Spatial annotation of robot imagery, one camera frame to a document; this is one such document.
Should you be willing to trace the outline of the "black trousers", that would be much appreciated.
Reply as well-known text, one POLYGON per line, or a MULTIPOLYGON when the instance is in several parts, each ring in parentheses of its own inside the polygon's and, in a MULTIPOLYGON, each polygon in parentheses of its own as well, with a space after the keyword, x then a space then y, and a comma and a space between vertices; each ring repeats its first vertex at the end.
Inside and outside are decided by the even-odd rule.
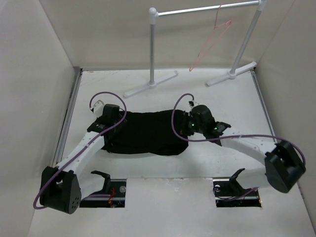
POLYGON ((189 146, 178 138, 171 126, 172 110, 159 112, 127 112, 118 132, 105 142, 103 150, 123 155, 151 153, 176 156, 189 146))

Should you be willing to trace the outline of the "pink clothes hanger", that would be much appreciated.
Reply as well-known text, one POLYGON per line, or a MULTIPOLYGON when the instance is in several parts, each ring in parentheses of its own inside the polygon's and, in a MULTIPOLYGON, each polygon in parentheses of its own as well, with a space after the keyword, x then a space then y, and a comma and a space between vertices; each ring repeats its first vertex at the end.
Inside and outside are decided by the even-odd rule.
POLYGON ((190 72, 194 68, 196 68, 199 65, 199 63, 211 52, 212 48, 221 40, 223 35, 231 27, 232 20, 228 20, 222 23, 218 22, 218 15, 219 15, 220 9, 222 8, 222 5, 223 4, 220 4, 219 7, 217 8, 213 29, 208 35, 201 49, 199 50, 196 58, 193 60, 192 64, 190 65, 189 67, 190 72))

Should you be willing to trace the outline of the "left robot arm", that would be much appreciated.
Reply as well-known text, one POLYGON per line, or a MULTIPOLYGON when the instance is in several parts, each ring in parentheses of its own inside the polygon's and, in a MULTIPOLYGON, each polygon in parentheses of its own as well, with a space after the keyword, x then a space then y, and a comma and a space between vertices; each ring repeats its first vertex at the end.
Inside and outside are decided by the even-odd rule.
POLYGON ((94 155, 118 133, 126 119, 126 110, 106 104, 93 109, 98 116, 73 151, 54 167, 48 166, 41 174, 40 191, 35 209, 52 208, 72 214, 81 202, 91 197, 110 197, 111 177, 107 173, 92 171, 86 180, 79 180, 84 168, 94 155))

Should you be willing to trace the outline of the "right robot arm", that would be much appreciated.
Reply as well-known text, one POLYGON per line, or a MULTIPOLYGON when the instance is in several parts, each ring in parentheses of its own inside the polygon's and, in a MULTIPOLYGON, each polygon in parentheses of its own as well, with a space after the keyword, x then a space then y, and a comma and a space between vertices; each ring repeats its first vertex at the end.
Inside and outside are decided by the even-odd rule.
POLYGON ((237 196, 251 188, 265 186, 288 193, 306 172, 305 160, 290 142, 282 139, 276 142, 272 136, 266 141, 266 135, 242 134, 230 124, 216 121, 205 105, 184 113, 181 132, 185 136, 202 134, 207 141, 236 150, 262 164, 257 169, 240 168, 229 178, 229 190, 237 196))

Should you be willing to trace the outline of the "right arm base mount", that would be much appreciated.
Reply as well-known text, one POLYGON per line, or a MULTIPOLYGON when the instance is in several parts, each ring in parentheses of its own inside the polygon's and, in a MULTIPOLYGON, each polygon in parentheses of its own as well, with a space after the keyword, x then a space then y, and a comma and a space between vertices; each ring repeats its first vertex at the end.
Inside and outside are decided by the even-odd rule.
POLYGON ((258 188, 244 189, 237 181, 245 168, 237 170, 230 177, 213 178, 212 192, 217 208, 262 207, 258 188))

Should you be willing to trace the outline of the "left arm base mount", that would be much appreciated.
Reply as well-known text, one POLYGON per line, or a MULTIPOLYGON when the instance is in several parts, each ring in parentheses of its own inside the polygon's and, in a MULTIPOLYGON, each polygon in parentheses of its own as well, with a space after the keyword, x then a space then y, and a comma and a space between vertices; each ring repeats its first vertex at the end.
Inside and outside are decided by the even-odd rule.
POLYGON ((112 179, 105 189, 82 199, 80 208, 125 208, 126 179, 112 179))

